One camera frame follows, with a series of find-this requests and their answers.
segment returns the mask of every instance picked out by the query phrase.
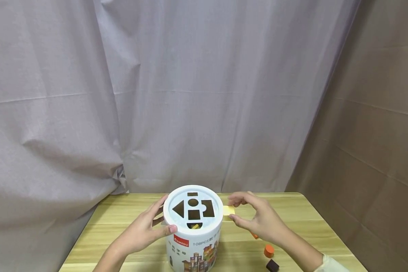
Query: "white sleeve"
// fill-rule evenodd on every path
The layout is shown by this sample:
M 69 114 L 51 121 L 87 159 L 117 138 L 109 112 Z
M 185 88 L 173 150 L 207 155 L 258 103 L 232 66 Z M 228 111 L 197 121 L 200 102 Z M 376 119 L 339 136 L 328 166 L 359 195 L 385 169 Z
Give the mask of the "white sleeve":
M 319 266 L 314 272 L 349 272 L 349 270 L 347 270 L 333 258 L 324 254 L 322 265 Z

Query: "left hand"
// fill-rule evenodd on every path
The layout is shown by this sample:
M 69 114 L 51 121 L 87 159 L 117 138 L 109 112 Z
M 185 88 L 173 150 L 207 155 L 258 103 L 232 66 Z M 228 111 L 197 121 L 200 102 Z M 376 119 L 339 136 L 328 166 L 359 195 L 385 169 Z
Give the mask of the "left hand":
M 153 226 L 164 220 L 163 216 L 156 218 L 163 212 L 163 203 L 168 195 L 154 202 L 148 209 L 138 215 L 138 217 L 116 238 L 112 246 L 118 250 L 119 254 L 127 255 L 141 251 L 156 240 L 177 232 L 175 225 L 164 226 L 153 229 Z

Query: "circle-shaped hole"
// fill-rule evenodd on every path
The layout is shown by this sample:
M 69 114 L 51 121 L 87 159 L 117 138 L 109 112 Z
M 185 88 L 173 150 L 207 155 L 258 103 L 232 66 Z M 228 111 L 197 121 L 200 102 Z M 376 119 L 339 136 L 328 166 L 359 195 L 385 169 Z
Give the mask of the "circle-shaped hole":
M 195 198 L 192 198 L 187 203 L 189 204 L 189 206 L 195 207 L 198 205 L 198 200 L 196 200 Z

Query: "hand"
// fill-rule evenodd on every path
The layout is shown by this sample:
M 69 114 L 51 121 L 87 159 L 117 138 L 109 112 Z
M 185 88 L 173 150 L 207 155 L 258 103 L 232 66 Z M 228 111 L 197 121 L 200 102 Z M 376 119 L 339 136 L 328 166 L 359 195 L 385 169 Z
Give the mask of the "hand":
M 177 232 L 175 225 L 165 226 L 153 229 L 153 226 L 163 221 L 163 216 L 155 219 L 163 212 L 163 203 L 168 195 L 154 202 L 146 211 L 127 227 L 127 229 L 112 243 L 116 251 L 126 257 L 127 255 L 138 252 L 154 243 L 156 240 Z
M 252 192 L 235 192 L 229 196 L 229 206 L 250 204 L 255 210 L 252 220 L 246 220 L 238 215 L 230 215 L 234 223 L 243 229 L 255 233 L 262 240 L 281 246 L 289 228 L 284 224 L 276 211 L 266 199 L 259 198 Z

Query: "wooden table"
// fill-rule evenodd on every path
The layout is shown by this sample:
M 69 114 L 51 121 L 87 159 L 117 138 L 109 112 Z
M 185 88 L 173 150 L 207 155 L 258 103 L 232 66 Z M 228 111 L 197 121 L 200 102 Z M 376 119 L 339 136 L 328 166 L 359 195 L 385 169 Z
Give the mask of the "wooden table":
M 229 194 L 219 194 L 224 204 Z M 299 193 L 257 194 L 272 204 L 286 224 L 316 247 L 330 255 L 351 272 L 366 271 L 308 200 Z M 66 258 L 60 272 L 92 271 L 107 246 L 132 221 L 162 194 L 110 195 L 100 202 L 87 226 Z M 236 208 L 236 214 L 252 218 L 250 206 Z M 222 223 L 218 255 L 212 271 L 267 271 L 269 261 L 263 254 L 266 242 L 255 240 L 230 220 Z M 274 246 L 273 259 L 280 271 L 301 271 L 281 249 Z M 156 241 L 141 252 L 127 257 L 121 271 L 172 271 L 166 258 L 164 239 Z

